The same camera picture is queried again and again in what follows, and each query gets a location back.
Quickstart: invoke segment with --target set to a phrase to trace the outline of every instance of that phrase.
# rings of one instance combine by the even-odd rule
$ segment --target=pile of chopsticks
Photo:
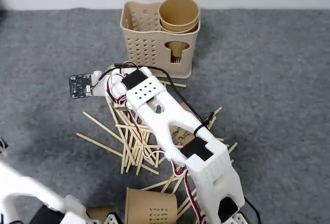
[[[170,85],[169,82],[161,81],[165,86]],[[177,84],[174,83],[177,87],[186,87],[184,84]],[[113,148],[110,148],[103,143],[96,141],[90,137],[87,137],[86,135],[83,135],[81,133],[76,133],[77,136],[80,138],[87,140],[105,150],[108,152],[111,152],[119,157],[122,158],[121,163],[121,174],[124,172],[129,172],[130,168],[132,166],[136,167],[136,175],[139,174],[141,168],[146,169],[156,175],[159,174],[159,171],[157,170],[160,163],[162,163],[165,159],[163,156],[162,158],[159,157],[159,153],[152,154],[150,158],[144,158],[142,154],[142,140],[140,138],[140,135],[134,126],[133,122],[130,120],[130,117],[128,115],[128,112],[124,108],[114,108],[112,103],[106,98],[107,104],[109,106],[110,112],[112,114],[112,117],[114,119],[116,128],[118,130],[118,134],[116,134],[113,130],[106,127],[103,123],[95,119],[93,116],[88,114],[87,112],[83,112],[83,114],[88,117],[91,121],[96,123],[99,127],[103,128],[106,132],[108,132],[111,136],[113,136],[115,139],[117,139],[119,142],[123,144],[123,151],[119,152],[114,150]],[[154,111],[160,111],[162,112],[161,108],[159,107],[158,110],[155,109]],[[151,145],[149,144],[150,140],[150,134],[151,130],[143,125],[141,121],[139,120],[138,116],[135,115],[135,120],[138,122],[139,128],[142,131],[143,140],[144,140],[144,148],[145,151],[149,154],[153,150],[159,150],[160,148],[157,145]]]

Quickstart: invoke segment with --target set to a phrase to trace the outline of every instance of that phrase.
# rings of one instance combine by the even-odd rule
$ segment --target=wire
[[[188,184],[188,171],[186,170],[186,173],[185,173],[185,187],[186,187],[186,191],[187,191],[187,194],[188,194],[188,197],[189,197],[189,200],[190,200],[190,203],[191,203],[191,206],[192,206],[192,208],[194,209],[194,211],[195,211],[195,214],[196,214],[196,216],[197,216],[197,220],[198,220],[198,223],[199,224],[202,224],[202,221],[203,221],[203,219],[202,219],[202,217],[201,217],[201,212],[200,212],[200,210],[198,209],[198,207],[197,207],[197,204],[196,204],[196,202],[195,202],[195,200],[194,200],[194,197],[192,196],[192,193],[191,193],[191,190],[190,190],[190,188],[189,188],[189,184]]]
[[[133,62],[133,61],[131,61],[131,60],[127,60],[127,61],[125,61],[124,63],[122,63],[122,66],[121,66],[120,69],[119,69],[119,72],[120,72],[120,73],[122,73],[123,67],[124,67],[124,65],[127,64],[127,63],[131,63],[131,64],[133,64],[137,69],[139,69],[139,66],[138,66],[135,62]]]
[[[258,218],[258,223],[261,224],[261,217],[260,217],[260,214],[259,214],[259,211],[257,210],[257,208],[253,206],[253,204],[246,198],[246,196],[244,196],[244,199],[247,202],[247,204],[254,210],[254,212],[256,213],[256,216]]]
[[[98,85],[98,83],[105,77],[105,75],[107,75],[108,73],[112,72],[114,69],[117,69],[118,67],[114,67],[114,68],[110,68],[107,71],[105,71],[103,74],[101,74],[101,76],[98,78],[97,82],[95,83],[95,85],[93,85],[91,87],[91,89],[93,89],[95,86]]]

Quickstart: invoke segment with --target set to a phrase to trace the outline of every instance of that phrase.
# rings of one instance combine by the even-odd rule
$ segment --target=red wire
[[[202,224],[202,220],[203,219],[201,217],[201,213],[200,213],[200,211],[199,211],[199,209],[197,207],[197,204],[196,204],[196,202],[194,200],[194,197],[191,194],[191,190],[190,190],[189,184],[188,184],[188,176],[187,176],[187,174],[188,174],[188,171],[186,171],[185,176],[184,176],[185,177],[185,185],[186,185],[186,188],[187,188],[187,193],[188,193],[188,196],[189,196],[189,199],[190,199],[191,204],[193,205],[194,209],[196,210],[199,224]]]

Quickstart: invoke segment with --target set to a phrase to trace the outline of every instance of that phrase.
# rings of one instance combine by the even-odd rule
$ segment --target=perforated pattern
[[[157,66],[157,45],[154,39],[127,39],[130,60],[140,66]]]
[[[128,102],[134,106],[134,109],[138,109],[142,104],[162,91],[166,91],[165,86],[155,76],[151,76],[127,91],[126,96]]]
[[[156,31],[160,30],[159,16],[156,12],[145,9],[131,9],[133,30],[135,31]]]

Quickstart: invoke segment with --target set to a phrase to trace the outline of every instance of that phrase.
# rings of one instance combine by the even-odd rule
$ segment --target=black cable
[[[253,204],[246,198],[246,196],[244,196],[244,199],[247,202],[247,204],[254,210],[254,212],[256,213],[256,216],[258,218],[258,223],[261,224],[261,218],[260,218],[260,214],[259,214],[259,211],[257,210],[257,208],[253,206]]]

